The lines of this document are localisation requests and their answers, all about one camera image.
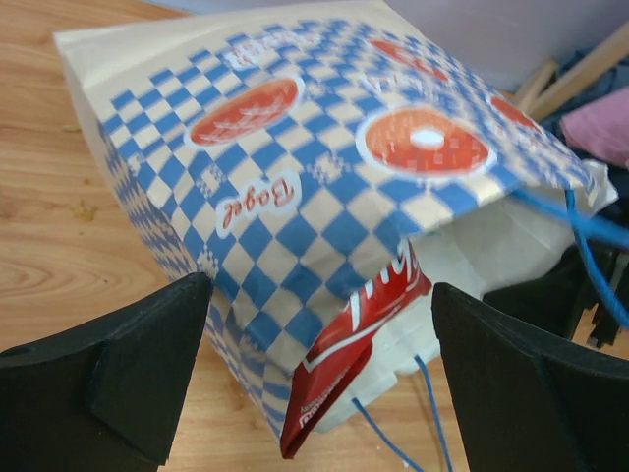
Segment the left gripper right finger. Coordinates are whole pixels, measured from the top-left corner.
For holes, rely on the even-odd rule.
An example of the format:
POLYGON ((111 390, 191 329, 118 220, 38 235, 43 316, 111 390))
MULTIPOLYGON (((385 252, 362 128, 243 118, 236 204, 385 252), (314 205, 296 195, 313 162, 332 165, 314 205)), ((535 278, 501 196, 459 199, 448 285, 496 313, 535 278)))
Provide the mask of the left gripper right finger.
POLYGON ((628 363, 444 282, 431 310, 473 471, 625 471, 628 363))

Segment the red chips bag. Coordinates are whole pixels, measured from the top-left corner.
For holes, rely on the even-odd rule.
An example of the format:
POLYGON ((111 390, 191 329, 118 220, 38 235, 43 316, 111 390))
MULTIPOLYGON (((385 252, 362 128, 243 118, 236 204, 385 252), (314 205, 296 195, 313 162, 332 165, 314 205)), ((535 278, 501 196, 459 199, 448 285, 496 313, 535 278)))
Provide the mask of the red chips bag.
POLYGON ((295 370, 280 439, 283 458, 294 457, 323 414, 365 367, 376 333, 430 290, 431 282, 423 275, 414 249, 409 241, 401 241, 397 256, 351 295, 295 370))

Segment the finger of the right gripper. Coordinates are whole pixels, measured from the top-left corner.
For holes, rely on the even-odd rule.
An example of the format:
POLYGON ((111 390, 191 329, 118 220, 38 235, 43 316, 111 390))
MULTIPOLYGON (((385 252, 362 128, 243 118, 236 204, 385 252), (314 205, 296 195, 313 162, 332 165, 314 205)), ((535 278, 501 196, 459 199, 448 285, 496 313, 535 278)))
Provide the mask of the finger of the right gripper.
POLYGON ((565 339, 572 339, 595 295, 575 246, 545 275, 486 293, 496 310, 565 339))

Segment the pink shirt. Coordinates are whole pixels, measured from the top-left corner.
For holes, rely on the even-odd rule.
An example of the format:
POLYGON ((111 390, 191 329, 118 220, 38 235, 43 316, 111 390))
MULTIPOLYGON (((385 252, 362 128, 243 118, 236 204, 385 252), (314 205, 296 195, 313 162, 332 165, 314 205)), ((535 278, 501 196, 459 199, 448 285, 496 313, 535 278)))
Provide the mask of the pink shirt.
POLYGON ((620 168, 628 168, 628 87, 564 115, 566 143, 620 168))

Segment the blue checkered paper bag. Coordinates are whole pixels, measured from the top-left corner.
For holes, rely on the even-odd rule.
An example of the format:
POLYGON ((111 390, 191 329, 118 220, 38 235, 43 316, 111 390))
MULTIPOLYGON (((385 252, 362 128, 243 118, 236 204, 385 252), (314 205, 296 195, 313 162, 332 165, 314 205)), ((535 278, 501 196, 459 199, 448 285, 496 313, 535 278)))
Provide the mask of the blue checkered paper bag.
POLYGON ((598 217, 606 167, 381 1, 265 7, 55 36, 87 145, 163 270, 213 282, 211 342, 280 448, 294 372, 407 240, 431 290, 372 339, 311 432, 440 353, 433 287, 479 297, 570 245, 626 247, 598 217))

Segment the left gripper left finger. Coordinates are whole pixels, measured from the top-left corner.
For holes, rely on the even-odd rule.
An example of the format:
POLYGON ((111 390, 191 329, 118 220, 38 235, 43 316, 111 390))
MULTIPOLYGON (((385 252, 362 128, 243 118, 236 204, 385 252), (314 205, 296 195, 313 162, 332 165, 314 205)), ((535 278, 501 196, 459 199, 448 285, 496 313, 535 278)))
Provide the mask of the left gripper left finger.
POLYGON ((4 471, 166 464, 213 285, 191 273, 140 301, 1 354, 4 471))

